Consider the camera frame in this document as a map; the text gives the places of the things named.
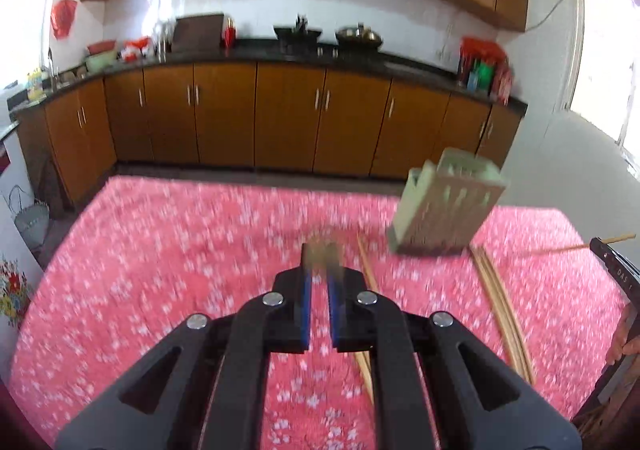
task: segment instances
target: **silver screw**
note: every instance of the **silver screw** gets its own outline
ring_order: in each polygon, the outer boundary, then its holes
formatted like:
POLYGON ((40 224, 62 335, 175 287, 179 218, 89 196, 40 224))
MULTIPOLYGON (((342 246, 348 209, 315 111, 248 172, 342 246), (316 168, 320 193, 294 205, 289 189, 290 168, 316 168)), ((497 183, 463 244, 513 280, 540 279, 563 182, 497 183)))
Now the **silver screw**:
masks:
POLYGON ((433 315, 433 323, 438 327, 449 327, 453 324, 453 316, 444 311, 438 311, 433 315))
POLYGON ((202 329, 207 325, 207 317, 200 313, 191 315, 187 320, 187 327, 189 329, 202 329))
POLYGON ((264 305, 276 306, 284 302, 284 297, 280 293, 270 292, 262 297, 262 303, 264 305))
POLYGON ((361 291, 357 298, 362 305, 374 305, 378 301, 378 296, 371 291, 361 291))

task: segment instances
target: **window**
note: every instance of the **window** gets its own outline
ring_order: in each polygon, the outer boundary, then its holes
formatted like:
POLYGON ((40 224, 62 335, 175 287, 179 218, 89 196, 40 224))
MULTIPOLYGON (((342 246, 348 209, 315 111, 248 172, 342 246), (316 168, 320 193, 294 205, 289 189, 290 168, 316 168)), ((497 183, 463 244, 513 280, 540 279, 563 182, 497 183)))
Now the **window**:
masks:
POLYGON ((51 0, 0 0, 0 89, 43 65, 49 49, 51 0))
POLYGON ((640 161, 640 8, 632 0, 578 0, 568 108, 640 161))

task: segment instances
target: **table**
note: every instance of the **table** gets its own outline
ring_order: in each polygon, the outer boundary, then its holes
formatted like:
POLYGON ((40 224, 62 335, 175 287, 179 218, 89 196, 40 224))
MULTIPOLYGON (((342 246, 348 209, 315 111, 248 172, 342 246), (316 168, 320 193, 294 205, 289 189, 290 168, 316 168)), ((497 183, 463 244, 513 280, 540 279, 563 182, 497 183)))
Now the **table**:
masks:
MULTIPOLYGON (((10 391, 52 443, 61 427, 193 312, 231 314, 296 266, 305 239, 335 239, 361 269, 366 246, 380 290, 406 311, 448 310, 499 356, 504 347, 467 255, 386 251, 397 198, 114 177, 46 271, 24 322, 10 391)), ((558 210, 496 208, 474 239, 494 258, 520 319, 536 389, 572 416, 600 375, 622 294, 558 210)), ((262 448, 374 448, 358 367, 332 350, 326 289, 312 285, 310 351, 274 354, 262 448)))

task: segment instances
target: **floor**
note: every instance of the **floor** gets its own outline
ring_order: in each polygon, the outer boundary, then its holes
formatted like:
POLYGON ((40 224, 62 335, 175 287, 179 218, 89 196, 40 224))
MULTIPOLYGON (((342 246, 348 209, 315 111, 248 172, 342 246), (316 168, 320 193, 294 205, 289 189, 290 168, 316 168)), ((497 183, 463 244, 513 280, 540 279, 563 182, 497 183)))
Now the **floor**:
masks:
MULTIPOLYGON (((266 173, 255 171, 225 171, 210 169, 181 169, 152 165, 123 164, 116 167, 118 175, 135 175, 162 179, 178 179, 211 183, 241 184, 268 186, 278 188, 296 188, 326 192, 356 192, 400 197, 404 182, 387 182, 366 179, 344 179, 335 177, 318 177, 311 175, 294 175, 283 173, 266 173)), ((47 238, 40 253, 36 256, 40 266, 45 269, 65 239, 71 226, 78 218, 78 213, 69 213, 60 220, 52 221, 47 238)))

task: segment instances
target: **white tile backsplash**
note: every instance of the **white tile backsplash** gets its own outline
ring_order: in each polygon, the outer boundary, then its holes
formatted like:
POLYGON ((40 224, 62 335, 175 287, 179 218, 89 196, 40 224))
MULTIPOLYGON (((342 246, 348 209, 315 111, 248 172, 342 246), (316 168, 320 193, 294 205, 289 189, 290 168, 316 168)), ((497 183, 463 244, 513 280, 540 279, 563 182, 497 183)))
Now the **white tile backsplash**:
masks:
MULTIPOLYGON (((104 38, 148 32, 157 16, 151 7, 157 11, 158 0, 108 1, 104 38)), ((335 42, 335 29, 364 22, 382 35, 383 51, 449 69, 457 67, 460 37, 497 37, 495 28, 441 0, 171 0, 170 11, 177 18, 223 12, 235 20, 239 36, 261 38, 275 38, 274 25, 292 25, 301 13, 310 27, 324 30, 323 42, 335 42)))

